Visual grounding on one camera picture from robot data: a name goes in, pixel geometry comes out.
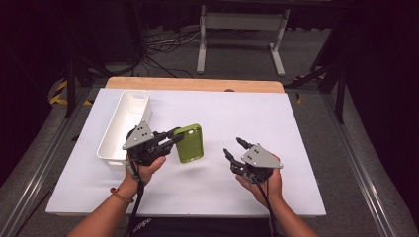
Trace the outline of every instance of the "white container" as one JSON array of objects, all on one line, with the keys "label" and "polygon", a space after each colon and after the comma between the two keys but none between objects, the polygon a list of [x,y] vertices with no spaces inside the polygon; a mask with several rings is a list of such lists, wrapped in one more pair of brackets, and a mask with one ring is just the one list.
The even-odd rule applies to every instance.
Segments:
[{"label": "white container", "polygon": [[97,155],[111,169],[124,170],[126,150],[123,145],[130,130],[151,117],[150,94],[147,91],[123,91],[111,121],[99,145]]}]

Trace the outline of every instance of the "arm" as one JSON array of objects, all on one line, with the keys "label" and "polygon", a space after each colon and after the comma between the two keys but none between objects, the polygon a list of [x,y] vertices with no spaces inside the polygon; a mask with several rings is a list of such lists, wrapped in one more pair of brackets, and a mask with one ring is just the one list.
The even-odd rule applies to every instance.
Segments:
[{"label": "arm", "polygon": [[[256,185],[250,186],[247,180],[238,175],[236,176],[236,179],[246,190],[253,194],[257,201],[267,207],[267,204],[265,203],[265,200]],[[261,186],[265,194],[267,194],[267,190],[269,190],[269,193],[267,194],[269,203],[285,236],[317,236],[317,234],[308,225],[306,225],[284,201],[282,194],[282,178],[279,169],[274,169],[274,172],[268,181],[261,184]]]},{"label": "arm", "polygon": [[[150,182],[151,176],[163,165],[166,158],[157,158],[150,166],[138,166],[145,184]],[[118,194],[125,198],[133,198],[136,195],[137,181],[126,171],[126,177],[119,186]],[[105,237],[114,236],[118,225],[126,215],[129,203],[119,199],[117,196],[110,196],[102,202],[90,215],[86,216],[69,234],[68,237]]]}]

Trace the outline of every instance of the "phone case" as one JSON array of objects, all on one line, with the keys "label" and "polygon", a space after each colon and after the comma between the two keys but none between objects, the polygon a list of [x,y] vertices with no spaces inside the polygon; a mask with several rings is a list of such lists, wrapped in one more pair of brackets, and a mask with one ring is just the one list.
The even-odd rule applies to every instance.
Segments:
[{"label": "phone case", "polygon": [[192,124],[174,131],[184,133],[183,140],[176,143],[181,163],[188,163],[204,156],[203,133],[199,124]]}]

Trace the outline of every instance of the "dark background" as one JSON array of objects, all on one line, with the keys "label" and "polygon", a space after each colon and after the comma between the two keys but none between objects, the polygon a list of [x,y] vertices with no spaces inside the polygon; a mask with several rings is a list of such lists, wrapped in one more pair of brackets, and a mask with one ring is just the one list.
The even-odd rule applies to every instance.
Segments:
[{"label": "dark background", "polygon": [[[0,184],[48,116],[47,95],[65,73],[67,49],[75,48],[99,65],[127,62],[143,53],[128,3],[59,3],[0,3]],[[348,87],[366,132],[419,226],[419,17],[407,2],[370,1],[366,6],[368,11],[342,15],[318,65],[349,65]],[[197,6],[146,9],[142,17],[150,27],[177,31],[199,20]],[[187,12],[193,13],[180,17]],[[292,11],[289,27],[332,28],[336,19],[320,10],[299,9]]]}]

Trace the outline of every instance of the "floor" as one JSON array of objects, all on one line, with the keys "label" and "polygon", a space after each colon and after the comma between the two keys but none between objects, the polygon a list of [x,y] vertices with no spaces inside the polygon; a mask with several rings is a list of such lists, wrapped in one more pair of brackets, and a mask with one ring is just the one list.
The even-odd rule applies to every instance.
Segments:
[{"label": "floor", "polygon": [[[274,39],[269,32],[216,31],[209,34],[206,72],[196,71],[199,36],[196,28],[183,37],[179,47],[155,47],[167,33],[150,38],[155,53],[144,59],[126,76],[194,77],[211,79],[268,80],[283,84],[309,73],[315,56],[330,31],[286,31],[280,46],[286,77],[278,77],[267,50]],[[110,63],[117,71],[126,64]],[[51,88],[55,92],[61,80]],[[98,78],[92,88],[78,88],[80,100],[94,100],[106,78]],[[326,216],[304,220],[320,236],[419,236],[408,208],[383,169],[365,133],[350,92],[346,91],[344,125],[336,122],[333,110],[335,92],[320,95],[313,81],[298,90],[287,90],[301,136],[318,180]],[[64,236],[83,216],[57,216],[45,213],[49,191],[65,166],[83,128],[91,106],[80,105],[64,119],[66,106],[53,104],[38,137],[34,140],[7,182],[0,188],[1,236]],[[28,222],[24,219],[32,213]],[[117,236],[124,233],[125,224]]]}]

